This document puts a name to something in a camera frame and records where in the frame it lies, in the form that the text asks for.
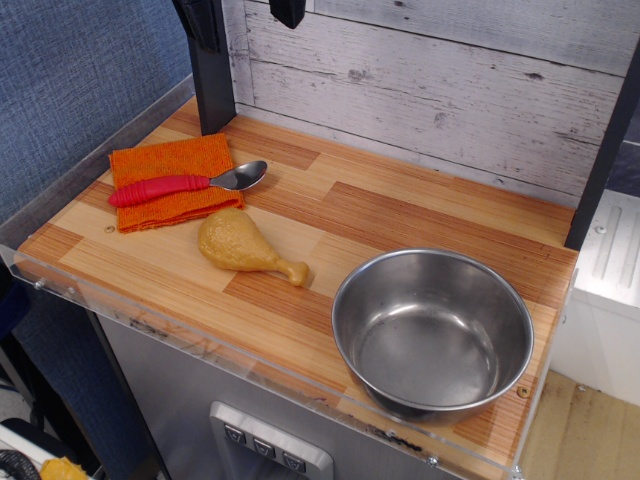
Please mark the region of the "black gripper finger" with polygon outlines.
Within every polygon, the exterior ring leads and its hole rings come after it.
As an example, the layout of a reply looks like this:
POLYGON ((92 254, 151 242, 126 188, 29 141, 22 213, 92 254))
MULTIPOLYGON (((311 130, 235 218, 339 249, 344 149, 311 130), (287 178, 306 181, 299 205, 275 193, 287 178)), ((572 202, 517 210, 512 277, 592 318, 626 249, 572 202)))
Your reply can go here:
POLYGON ((187 36, 209 53, 219 53, 221 42, 214 5, 209 0, 172 1, 187 36))
POLYGON ((270 13, 288 28, 296 28, 304 19, 305 0, 269 0, 270 13))

